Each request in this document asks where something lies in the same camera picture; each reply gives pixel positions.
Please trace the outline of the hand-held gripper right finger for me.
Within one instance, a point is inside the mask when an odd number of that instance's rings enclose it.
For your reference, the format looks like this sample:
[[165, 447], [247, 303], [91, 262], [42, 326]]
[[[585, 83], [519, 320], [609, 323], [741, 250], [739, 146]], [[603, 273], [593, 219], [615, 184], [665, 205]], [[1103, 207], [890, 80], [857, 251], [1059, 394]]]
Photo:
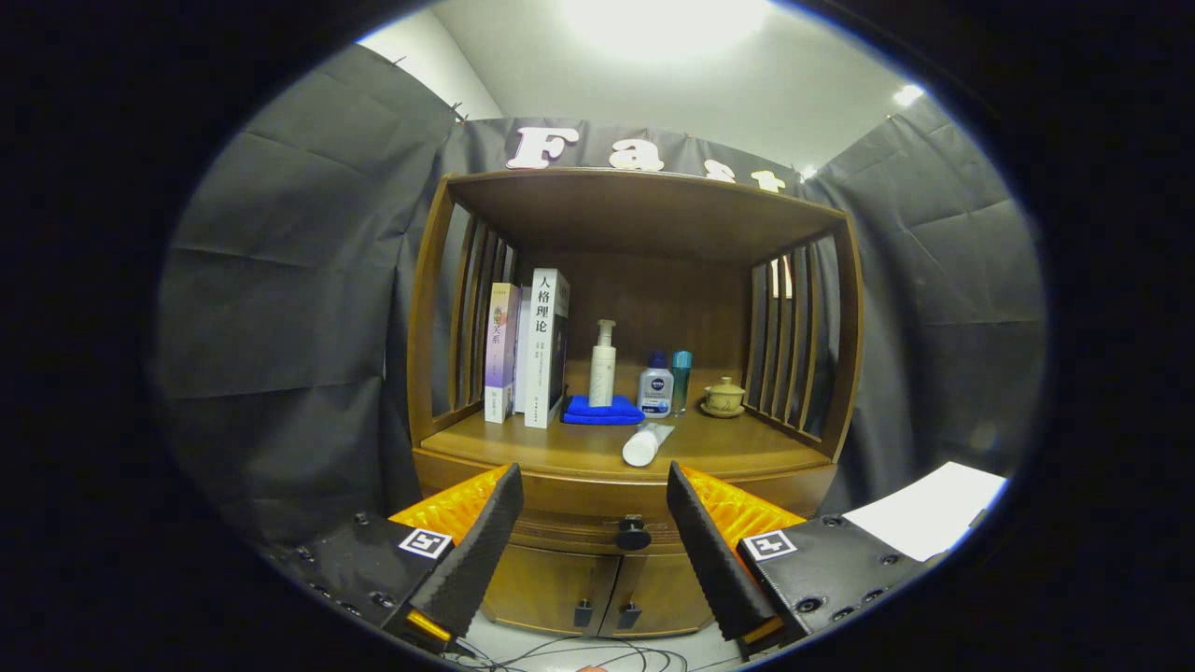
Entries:
[[667, 503], [721, 628], [744, 658], [854, 621], [929, 570], [842, 515], [804, 519], [673, 463]]

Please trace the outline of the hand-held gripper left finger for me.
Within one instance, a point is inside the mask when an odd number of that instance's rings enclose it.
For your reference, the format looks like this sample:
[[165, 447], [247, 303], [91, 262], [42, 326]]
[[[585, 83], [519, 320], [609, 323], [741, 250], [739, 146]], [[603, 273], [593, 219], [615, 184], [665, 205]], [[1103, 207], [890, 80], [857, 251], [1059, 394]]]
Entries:
[[482, 607], [521, 511], [521, 469], [500, 465], [390, 517], [355, 513], [277, 546], [274, 561], [372, 629], [445, 654]]

